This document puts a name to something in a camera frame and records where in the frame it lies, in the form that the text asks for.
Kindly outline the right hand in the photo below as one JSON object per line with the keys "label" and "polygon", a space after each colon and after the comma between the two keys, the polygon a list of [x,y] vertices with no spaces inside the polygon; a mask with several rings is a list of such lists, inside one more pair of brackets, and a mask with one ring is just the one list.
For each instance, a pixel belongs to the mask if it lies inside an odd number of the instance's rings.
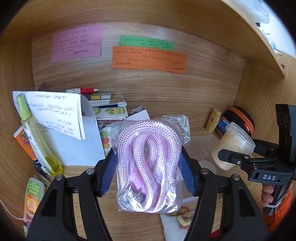
{"label": "right hand", "polygon": [[274,191],[274,187],[270,184],[262,184],[262,192],[261,192],[261,202],[263,206],[269,205],[273,202],[272,193]]}

